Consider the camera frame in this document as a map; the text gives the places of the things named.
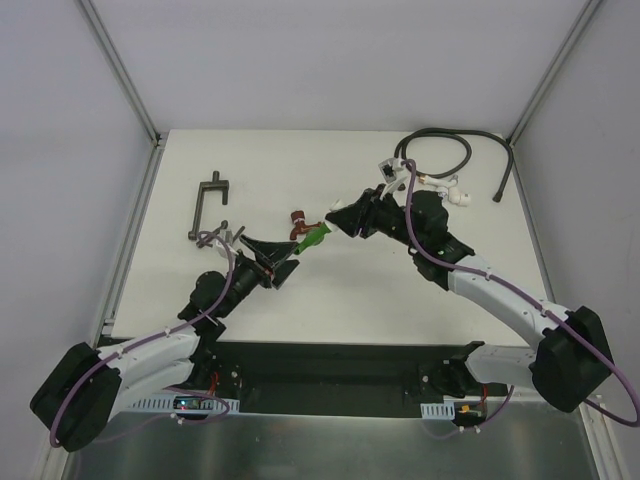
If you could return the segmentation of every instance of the dark metal bracket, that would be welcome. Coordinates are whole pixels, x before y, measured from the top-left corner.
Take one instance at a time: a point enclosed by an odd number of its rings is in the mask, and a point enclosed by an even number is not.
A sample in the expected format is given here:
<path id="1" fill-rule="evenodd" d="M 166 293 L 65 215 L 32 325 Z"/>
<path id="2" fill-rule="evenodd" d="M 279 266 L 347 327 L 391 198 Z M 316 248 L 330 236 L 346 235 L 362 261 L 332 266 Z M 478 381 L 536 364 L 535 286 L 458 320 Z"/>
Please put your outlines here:
<path id="1" fill-rule="evenodd" d="M 187 234 L 189 240 L 196 241 L 198 232 L 200 231 L 200 219 L 202 218 L 202 206 L 204 203 L 204 194 L 219 190 L 222 192 L 222 204 L 229 203 L 229 180 L 220 180 L 220 172 L 215 170 L 210 182 L 200 182 L 198 187 L 198 200 L 196 201 L 196 211 L 193 215 L 193 227 Z"/>

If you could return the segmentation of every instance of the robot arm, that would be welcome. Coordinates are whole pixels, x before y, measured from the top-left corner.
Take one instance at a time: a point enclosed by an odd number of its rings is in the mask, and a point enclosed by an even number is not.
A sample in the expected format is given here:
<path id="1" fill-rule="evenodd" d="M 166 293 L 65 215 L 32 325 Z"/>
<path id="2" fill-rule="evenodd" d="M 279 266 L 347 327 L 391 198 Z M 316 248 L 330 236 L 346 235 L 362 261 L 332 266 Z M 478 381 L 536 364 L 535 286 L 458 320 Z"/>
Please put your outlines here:
<path id="1" fill-rule="evenodd" d="M 388 179 L 388 185 L 397 185 L 399 178 L 404 180 L 406 175 Z M 448 212 L 436 192 L 413 194 L 409 213 L 413 233 L 433 260 L 421 255 L 410 238 L 405 208 L 400 207 L 392 195 L 386 195 L 390 191 L 388 185 L 365 190 L 355 203 L 327 214 L 327 222 L 351 237 L 368 238 L 379 231 L 407 245 L 418 272 L 425 279 L 477 303 L 529 345 L 497 347 L 473 342 L 446 366 L 429 375 L 430 383 L 439 380 L 438 389 L 452 396 L 459 396 L 465 391 L 464 384 L 473 382 L 534 388 L 557 409 L 571 412 L 611 374 L 584 346 L 545 315 L 553 312 L 611 360 L 602 324 L 594 312 L 585 307 L 569 311 L 502 280 L 473 249 L 448 231 Z M 543 308 L 534 308 L 527 297 Z"/>
<path id="2" fill-rule="evenodd" d="M 255 260 L 237 253 L 229 288 L 214 311 L 211 307 L 227 280 L 218 272 L 207 272 L 198 278 L 189 304 L 163 329 L 98 350 L 80 343 L 67 351 L 30 404 L 60 445 L 69 452 L 79 450 L 137 400 L 170 385 L 202 383 L 211 371 L 213 345 L 225 330 L 220 319 L 257 286 L 278 289 L 299 264 L 289 260 L 296 242 L 260 242 L 245 236 L 241 241 Z"/>

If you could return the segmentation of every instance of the red object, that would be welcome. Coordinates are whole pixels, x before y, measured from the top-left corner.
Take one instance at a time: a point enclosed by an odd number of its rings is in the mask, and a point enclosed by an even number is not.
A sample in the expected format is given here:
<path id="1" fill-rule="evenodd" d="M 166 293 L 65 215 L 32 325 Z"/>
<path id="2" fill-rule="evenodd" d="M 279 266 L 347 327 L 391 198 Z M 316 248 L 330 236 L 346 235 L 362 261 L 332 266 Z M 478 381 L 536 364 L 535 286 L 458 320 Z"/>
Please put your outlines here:
<path id="1" fill-rule="evenodd" d="M 299 235 L 306 235 L 314 228 L 320 226 L 320 222 L 307 225 L 302 210 L 291 212 L 291 221 L 293 222 L 293 230 L 291 230 L 291 234 L 289 235 L 289 240 L 291 241 L 295 241 Z"/>

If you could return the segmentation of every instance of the white plastic connector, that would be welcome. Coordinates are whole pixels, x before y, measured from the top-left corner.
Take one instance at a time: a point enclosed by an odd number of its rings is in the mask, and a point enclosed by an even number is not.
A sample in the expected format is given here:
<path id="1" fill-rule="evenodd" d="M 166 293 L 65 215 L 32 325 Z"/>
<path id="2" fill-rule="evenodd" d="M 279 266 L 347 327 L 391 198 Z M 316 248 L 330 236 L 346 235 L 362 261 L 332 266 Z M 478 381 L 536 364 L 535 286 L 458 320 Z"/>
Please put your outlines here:
<path id="1" fill-rule="evenodd" d="M 449 180 L 443 178 L 433 178 L 429 175 L 421 175 L 418 180 L 425 185 L 431 185 L 432 187 L 444 187 L 451 188 L 458 184 L 458 176 L 454 175 Z"/>
<path id="2" fill-rule="evenodd" d="M 449 203 L 458 205 L 459 207 L 466 207 L 471 203 L 471 196 L 468 193 L 463 193 L 458 187 L 449 188 L 449 194 L 447 195 Z"/>

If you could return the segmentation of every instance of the purple cable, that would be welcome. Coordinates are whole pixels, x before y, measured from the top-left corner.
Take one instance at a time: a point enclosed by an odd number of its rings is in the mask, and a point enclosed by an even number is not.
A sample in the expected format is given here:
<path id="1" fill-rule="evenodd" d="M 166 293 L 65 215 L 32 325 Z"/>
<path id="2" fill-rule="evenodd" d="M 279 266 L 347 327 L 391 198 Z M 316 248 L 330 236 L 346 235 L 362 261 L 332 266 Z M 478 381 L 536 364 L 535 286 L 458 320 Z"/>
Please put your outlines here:
<path id="1" fill-rule="evenodd" d="M 515 390 L 515 388 L 516 387 L 514 385 L 511 385 L 511 387 L 509 387 L 509 391 L 507 392 L 507 396 L 505 397 L 504 401 L 500 404 L 498 408 L 496 408 L 496 411 L 493 412 L 491 415 L 489 415 L 484 422 L 478 425 L 478 427 L 484 428 L 489 423 L 491 423 L 498 415 L 500 415 L 502 411 L 504 411 L 504 407 L 506 407 L 509 401 L 511 400 L 511 397 L 513 396 L 513 391 Z M 435 433 L 431 433 L 426 427 L 424 427 L 424 431 L 428 436 L 430 436 L 434 440 L 446 440 L 448 438 L 455 437 L 459 433 L 475 432 L 476 429 L 475 428 L 465 428 L 463 430 L 456 429 L 456 430 L 450 431 L 449 433 L 445 433 L 444 435 L 436 435 Z"/>
<path id="2" fill-rule="evenodd" d="M 629 379 L 618 367 L 616 367 L 613 364 L 613 362 L 611 362 L 607 357 L 605 357 L 597 348 L 595 348 L 593 345 L 587 342 L 584 338 L 582 338 L 573 328 L 571 328 L 569 325 L 563 322 L 555 313 L 549 310 L 545 310 L 544 306 L 540 302 L 538 302 L 535 298 L 533 298 L 531 295 L 522 291 L 516 285 L 512 284 L 511 282 L 508 282 L 507 280 L 497 275 L 490 275 L 488 272 L 479 270 L 477 268 L 464 267 L 462 265 L 456 265 L 453 263 L 444 262 L 439 258 L 436 258 L 433 255 L 430 255 L 429 252 L 427 252 L 424 248 L 422 248 L 422 246 L 420 245 L 420 242 L 418 242 L 418 239 L 416 238 L 416 234 L 413 230 L 413 224 L 411 221 L 411 201 L 413 199 L 413 189 L 415 187 L 416 176 L 417 176 L 416 162 L 414 162 L 413 160 L 407 159 L 407 160 L 404 160 L 402 164 L 407 166 L 407 168 L 409 168 L 409 170 L 411 171 L 409 188 L 407 188 L 407 203 L 405 206 L 404 216 L 405 216 L 405 221 L 407 223 L 409 238 L 411 239 L 411 243 L 413 244 L 413 247 L 418 252 L 420 252 L 420 254 L 424 256 L 427 260 L 429 260 L 432 263 L 435 263 L 436 265 L 439 265 L 441 267 L 445 267 L 448 269 L 452 269 L 452 270 L 460 270 L 462 272 L 471 273 L 473 275 L 478 275 L 486 278 L 487 280 L 492 280 L 496 283 L 499 283 L 503 287 L 511 290 L 513 293 L 515 293 L 516 295 L 524 299 L 527 303 L 531 304 L 536 310 L 541 312 L 543 315 L 550 318 L 554 323 L 560 326 L 560 328 L 562 328 L 565 332 L 567 332 L 576 342 L 578 342 L 580 345 L 586 348 L 594 357 L 598 359 L 598 361 L 602 362 L 611 371 L 611 373 L 613 373 L 618 378 L 618 380 L 620 380 L 620 383 L 622 384 L 624 389 L 627 391 L 627 394 L 629 394 L 629 398 L 633 403 L 633 408 L 636 411 L 636 419 L 627 420 L 625 418 L 619 417 L 618 415 L 611 413 L 608 410 L 605 410 L 600 405 L 592 402 L 589 399 L 586 399 L 584 403 L 589 405 L 591 408 L 595 408 L 598 412 L 600 412 L 606 417 L 609 417 L 611 420 L 615 422 L 618 422 L 622 425 L 626 425 L 627 427 L 640 427 L 640 398 L 638 397 L 638 393 L 633 388 L 633 385 L 631 385 L 631 382 L 629 381 Z"/>
<path id="3" fill-rule="evenodd" d="M 227 295 L 229 288 L 231 288 L 231 281 L 233 279 L 233 254 L 231 253 L 231 249 L 229 248 L 229 245 L 227 245 L 227 243 L 222 238 L 218 237 L 217 235 L 215 235 L 214 238 L 218 240 L 220 244 L 224 247 L 224 250 L 227 253 L 227 259 L 229 260 L 229 271 L 227 272 L 227 279 L 224 283 L 222 292 L 220 293 L 220 296 L 217 298 L 217 300 L 213 303 L 213 305 L 211 305 L 211 307 L 209 307 L 207 310 L 202 312 L 197 317 L 194 317 L 193 319 L 189 320 L 188 322 L 185 322 L 181 325 L 178 325 L 177 327 L 172 328 L 171 330 L 169 330 L 169 334 L 179 332 L 180 330 L 187 328 L 189 325 L 193 325 L 194 323 L 202 320 L 203 318 L 208 317 L 208 315 L 211 312 L 213 312 L 216 308 L 218 308 L 222 300 L 224 300 L 224 297 Z M 151 335 L 149 337 L 143 338 L 141 340 L 138 340 L 137 342 L 132 343 L 131 345 L 124 348 L 122 350 L 122 353 L 129 353 L 131 350 L 135 348 L 138 348 L 142 345 L 146 345 L 149 342 L 153 342 L 154 340 L 157 340 L 158 338 L 162 338 L 165 336 L 166 336 L 165 332 L 158 332 L 154 335 Z M 111 362 L 116 358 L 118 358 L 118 352 L 114 352 L 111 355 L 108 355 L 107 357 L 103 358 L 101 361 L 99 361 L 93 367 L 87 370 L 84 373 L 84 375 L 82 375 L 80 379 L 73 385 L 73 387 L 71 387 L 71 390 L 69 390 L 69 393 L 67 393 L 67 396 L 62 401 L 62 404 L 60 405 L 60 408 L 58 409 L 58 412 L 56 413 L 56 416 L 53 419 L 53 423 L 51 424 L 51 429 L 49 431 L 49 443 L 53 448 L 60 447 L 60 442 L 58 442 L 58 439 L 56 438 L 56 433 L 58 432 L 58 427 L 60 426 L 60 420 L 62 419 L 64 412 L 69 407 L 71 400 L 73 400 L 73 397 L 76 395 L 76 393 L 78 393 L 78 390 L 80 390 L 80 387 L 82 387 L 82 385 L 84 385 L 84 383 L 89 378 L 91 378 L 94 373 L 96 373 L 99 369 L 101 369 L 103 366 L 105 366 L 106 364 L 108 364 L 109 362 Z"/>

